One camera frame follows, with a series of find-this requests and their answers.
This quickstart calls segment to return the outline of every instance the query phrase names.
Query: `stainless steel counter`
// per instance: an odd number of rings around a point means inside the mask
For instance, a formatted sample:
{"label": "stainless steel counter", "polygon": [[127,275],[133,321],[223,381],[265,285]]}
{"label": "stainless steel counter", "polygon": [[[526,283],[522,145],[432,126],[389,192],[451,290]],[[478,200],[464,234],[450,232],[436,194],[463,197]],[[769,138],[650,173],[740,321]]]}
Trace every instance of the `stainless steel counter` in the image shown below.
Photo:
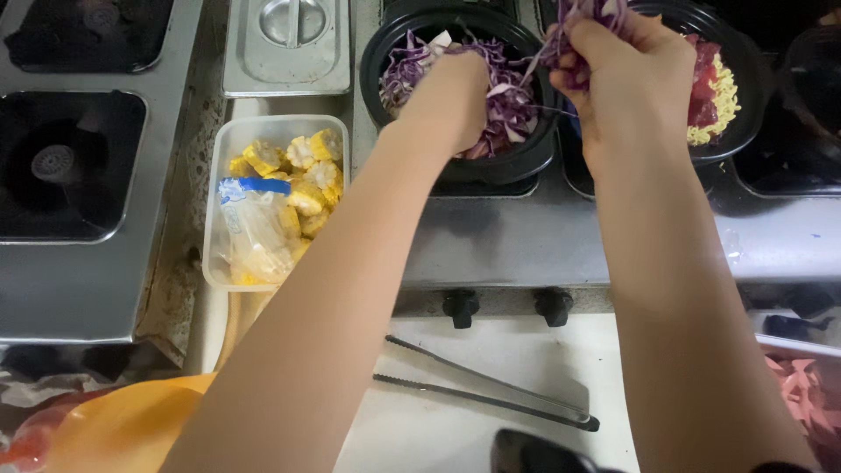
{"label": "stainless steel counter", "polygon": [[[13,1],[0,37],[18,28],[31,1]],[[147,120],[122,226],[95,245],[0,246],[0,343],[129,341],[145,304],[165,213],[165,183],[202,2],[176,1],[160,60],[123,74],[32,74],[0,43],[0,95],[17,91],[120,90],[143,98]]]}
{"label": "stainless steel counter", "polygon": [[[379,23],[379,2],[354,3],[359,61]],[[534,3],[521,22],[537,32]],[[354,91],[353,171],[377,131]],[[725,166],[710,194],[730,268],[740,282],[841,280],[841,199],[761,199]],[[406,289],[607,284],[595,204],[564,181],[560,162],[519,199],[430,199],[403,278]]]}

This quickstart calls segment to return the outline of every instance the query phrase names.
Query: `metal tongs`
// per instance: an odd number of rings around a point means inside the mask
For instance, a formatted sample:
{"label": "metal tongs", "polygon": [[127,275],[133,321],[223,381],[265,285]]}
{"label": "metal tongs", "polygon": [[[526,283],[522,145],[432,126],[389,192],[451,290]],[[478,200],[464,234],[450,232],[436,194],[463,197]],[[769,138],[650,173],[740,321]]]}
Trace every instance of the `metal tongs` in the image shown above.
{"label": "metal tongs", "polygon": [[461,372],[461,374],[466,375],[464,378],[465,380],[468,380],[471,385],[478,386],[478,389],[476,389],[477,392],[460,391],[444,386],[431,385],[412,380],[402,380],[393,376],[375,373],[373,378],[376,381],[382,381],[383,383],[403,386],[418,391],[438,392],[449,396],[469,399],[471,401],[483,402],[484,404],[490,404],[491,406],[503,407],[512,411],[523,412],[525,414],[554,421],[556,423],[569,425],[586,432],[595,432],[599,430],[599,420],[576,407],[566,405],[561,401],[552,399],[551,397],[541,396],[535,392],[524,390],[520,387],[510,385],[503,381],[491,378],[490,376],[473,371],[472,369],[465,368],[460,364],[441,358],[428,350],[417,347],[391,335],[386,336],[385,340],[400,347],[423,354],[440,364],[457,369]]}

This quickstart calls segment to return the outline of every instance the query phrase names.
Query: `cabbage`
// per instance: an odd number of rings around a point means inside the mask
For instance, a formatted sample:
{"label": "cabbage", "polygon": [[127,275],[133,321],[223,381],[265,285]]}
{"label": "cabbage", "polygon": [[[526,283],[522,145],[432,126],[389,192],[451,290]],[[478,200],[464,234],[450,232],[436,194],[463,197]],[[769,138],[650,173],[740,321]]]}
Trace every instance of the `cabbage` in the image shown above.
{"label": "cabbage", "polygon": [[530,58],[509,60],[504,54],[505,45],[496,38],[480,40],[470,31],[466,32],[468,37],[463,44],[454,43],[447,31],[427,44],[411,30],[407,31],[406,47],[394,48],[389,53],[389,66],[379,81],[380,102],[396,117],[438,57],[476,51],[488,64],[488,122],[479,142],[456,157],[492,157],[525,141],[537,126],[538,106],[535,105],[531,74],[527,76],[516,70]]}
{"label": "cabbage", "polygon": [[[569,37],[563,31],[563,25],[570,19],[593,19],[613,34],[628,40],[625,31],[627,17],[627,0],[557,0],[558,27],[547,38],[540,52],[534,57],[526,74],[531,74],[537,64],[546,66],[554,71],[564,71],[566,87],[570,90],[590,89],[590,66],[587,60],[573,50]],[[560,65],[562,56],[573,53],[574,61],[571,66]]]}

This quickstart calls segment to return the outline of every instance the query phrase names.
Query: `raw meat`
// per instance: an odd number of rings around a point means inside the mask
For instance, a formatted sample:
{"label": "raw meat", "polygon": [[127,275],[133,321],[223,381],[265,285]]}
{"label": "raw meat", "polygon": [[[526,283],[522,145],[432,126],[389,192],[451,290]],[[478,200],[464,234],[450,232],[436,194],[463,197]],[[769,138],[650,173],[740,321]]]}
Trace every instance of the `raw meat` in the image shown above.
{"label": "raw meat", "polygon": [[695,61],[695,74],[692,78],[692,94],[689,103],[689,126],[704,127],[718,121],[718,111],[712,100],[716,91],[710,87],[710,81],[717,80],[717,71],[712,63],[722,47],[710,41],[704,41],[696,34],[687,35],[686,40],[695,47],[698,55]]}

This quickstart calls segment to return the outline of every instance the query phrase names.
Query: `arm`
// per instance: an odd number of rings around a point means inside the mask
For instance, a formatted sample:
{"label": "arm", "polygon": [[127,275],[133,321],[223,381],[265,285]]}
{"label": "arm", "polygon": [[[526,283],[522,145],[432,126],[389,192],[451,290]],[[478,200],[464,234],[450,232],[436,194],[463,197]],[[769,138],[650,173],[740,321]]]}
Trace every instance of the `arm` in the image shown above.
{"label": "arm", "polygon": [[[593,70],[578,109],[642,471],[816,462],[767,373],[686,146],[695,54],[633,13],[631,44],[568,25]],[[553,83],[563,89],[561,72]]]}
{"label": "arm", "polygon": [[161,472],[332,471],[382,347],[421,211],[484,128],[488,73],[443,57],[217,376]]}

